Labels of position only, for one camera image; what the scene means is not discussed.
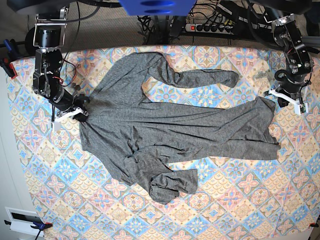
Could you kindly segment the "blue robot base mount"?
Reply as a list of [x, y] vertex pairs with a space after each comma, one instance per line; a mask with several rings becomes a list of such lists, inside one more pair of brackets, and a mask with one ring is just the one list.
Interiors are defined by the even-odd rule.
[[196, 0], [119, 0], [129, 16], [187, 16]]

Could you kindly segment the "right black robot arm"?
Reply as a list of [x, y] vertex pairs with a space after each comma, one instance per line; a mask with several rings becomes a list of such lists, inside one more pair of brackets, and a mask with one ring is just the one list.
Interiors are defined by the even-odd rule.
[[67, 14], [62, 12], [38, 14], [34, 27], [33, 46], [36, 50], [32, 89], [51, 104], [51, 126], [54, 130], [59, 130], [61, 122], [68, 118], [86, 122], [89, 116], [85, 108], [89, 97], [78, 92], [69, 93], [60, 76], [66, 21]]

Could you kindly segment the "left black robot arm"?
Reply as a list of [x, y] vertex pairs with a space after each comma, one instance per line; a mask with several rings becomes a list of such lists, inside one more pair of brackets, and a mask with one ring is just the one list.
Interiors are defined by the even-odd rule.
[[302, 89], [311, 83], [310, 79], [305, 78], [311, 76], [312, 61], [295, 25], [293, 14], [272, 20], [270, 23], [275, 42], [283, 48], [286, 69], [275, 72], [274, 78], [278, 81], [278, 86], [265, 91], [263, 95], [277, 97], [281, 108], [289, 103], [293, 104], [295, 114], [302, 115], [309, 111], [308, 104], [303, 100]]

